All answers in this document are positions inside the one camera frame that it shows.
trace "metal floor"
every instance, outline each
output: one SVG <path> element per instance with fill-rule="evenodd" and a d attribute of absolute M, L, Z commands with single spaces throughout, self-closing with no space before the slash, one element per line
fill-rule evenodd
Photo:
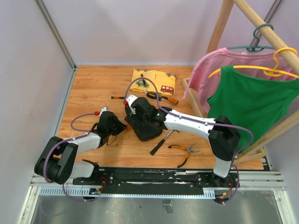
<path fill-rule="evenodd" d="M 40 196 L 31 223 L 282 224 L 272 191 L 238 191 L 225 206 L 209 199 L 173 199 L 171 209 L 163 200 L 103 197 L 78 203 L 65 196 Z"/>

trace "yellow hanger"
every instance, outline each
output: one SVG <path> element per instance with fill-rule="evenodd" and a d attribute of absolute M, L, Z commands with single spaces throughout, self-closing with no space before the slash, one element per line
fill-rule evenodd
<path fill-rule="evenodd" d="M 277 50 L 277 51 L 273 54 L 273 59 L 274 59 L 274 61 L 276 61 L 276 65 L 275 65 L 275 67 L 273 68 L 274 70 L 276 70 L 276 69 L 278 68 L 278 66 L 279 66 L 279 60 L 276 58 L 276 55 L 277 55 L 279 52 L 283 51 L 283 50 L 290 50 L 290 51 L 294 52 L 296 55 L 298 55 L 297 51 L 296 51 L 294 48 L 281 48 L 281 49 Z M 263 72 L 264 72 L 266 75 L 268 75 L 268 76 L 274 76 L 274 77 L 278 77 L 278 76 L 281 76 L 281 75 L 282 75 L 281 73 L 274 74 L 273 71 L 271 71 L 271 72 L 267 72 L 267 71 L 264 70 Z"/>
<path fill-rule="evenodd" d="M 282 70 L 277 70 L 276 68 L 279 66 L 279 61 L 278 59 L 276 58 L 276 55 L 277 53 L 283 51 L 283 50 L 291 50 L 293 51 L 296 55 L 297 55 L 297 51 L 294 49 L 294 48 L 281 48 L 279 50 L 277 50 L 274 54 L 273 54 L 273 58 L 274 60 L 276 61 L 276 65 L 273 69 L 270 69 L 270 68 L 266 68 L 266 67 L 262 67 L 262 66 L 254 66 L 254 65 L 234 65 L 234 68 L 235 69 L 261 69 L 261 70 L 264 70 L 264 73 L 268 76 L 274 76 L 274 77 L 277 77 L 277 76 L 280 76 L 282 74 L 285 74 L 285 75 L 289 75 L 289 76 L 292 76 L 292 77 L 295 77 L 295 78 L 299 78 L 299 76 L 295 75 L 295 74 L 292 74 L 290 72 L 287 72 L 287 71 L 282 71 Z M 221 69 L 217 69 L 215 71 L 213 71 L 210 75 L 209 75 L 209 78 L 212 77 L 213 75 L 215 75 L 217 72 L 220 72 Z"/>

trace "wooden rack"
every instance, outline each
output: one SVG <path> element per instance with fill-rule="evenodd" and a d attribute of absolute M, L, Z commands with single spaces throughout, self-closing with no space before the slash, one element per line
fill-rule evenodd
<path fill-rule="evenodd" d="M 265 23 L 265 21 L 251 8 L 251 6 L 246 2 L 246 0 L 223 0 L 222 6 L 217 18 L 217 22 L 210 40 L 210 43 L 207 47 L 206 53 L 210 53 L 214 50 L 217 50 L 218 44 L 220 42 L 223 30 L 228 21 L 230 12 L 236 4 L 239 9 L 244 13 L 244 15 L 252 22 L 255 27 L 258 27 Z M 288 47 L 280 37 L 270 28 L 262 27 L 259 29 L 261 34 L 267 39 L 267 41 L 276 49 Z M 289 50 L 285 50 L 279 53 L 290 65 L 290 67 L 299 75 L 299 58 Z M 184 88 L 187 87 L 188 79 L 183 81 Z M 206 114 L 203 112 L 199 101 L 197 100 L 197 93 L 189 89 L 188 98 L 193 107 L 193 110 L 197 116 L 206 117 Z M 270 141 L 274 140 L 293 126 L 299 123 L 299 110 L 292 114 L 285 121 L 280 123 L 277 127 L 273 128 L 263 137 L 261 137 L 257 142 L 255 142 L 251 147 L 243 151 L 238 155 L 238 160 L 236 163 L 250 161 L 254 159 L 261 158 L 265 156 L 263 146 L 268 144 Z"/>

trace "pliers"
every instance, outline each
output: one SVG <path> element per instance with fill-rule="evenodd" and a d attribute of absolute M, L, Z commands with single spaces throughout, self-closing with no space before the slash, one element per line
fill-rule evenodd
<path fill-rule="evenodd" d="M 180 150 L 187 151 L 187 154 L 185 155 L 185 159 L 184 159 L 184 161 L 183 161 L 180 165 L 178 165 L 177 168 L 181 168 L 183 165 L 185 165 L 185 163 L 187 162 L 187 159 L 188 159 L 190 153 L 199 152 L 199 150 L 197 150 L 197 151 L 193 151 L 193 150 L 191 150 L 191 148 L 192 148 L 194 145 L 195 145 L 195 143 L 194 143 L 193 145 L 191 145 L 190 147 L 188 147 L 188 148 L 187 148 L 187 147 L 182 147 L 182 146 L 179 146 L 179 145 L 171 145 L 171 146 L 168 146 L 168 148 L 178 148 L 178 149 L 180 149 Z"/>

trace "orange screwdriver handle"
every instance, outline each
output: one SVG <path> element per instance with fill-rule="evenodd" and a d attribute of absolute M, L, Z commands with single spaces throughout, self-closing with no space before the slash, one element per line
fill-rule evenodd
<path fill-rule="evenodd" d="M 167 99 L 169 102 L 171 102 L 171 103 L 173 103 L 173 104 L 175 104 L 175 105 L 177 105 L 178 104 L 178 100 L 177 99 L 175 99 L 175 98 L 170 98 L 170 97 L 168 97 L 168 99 Z"/>

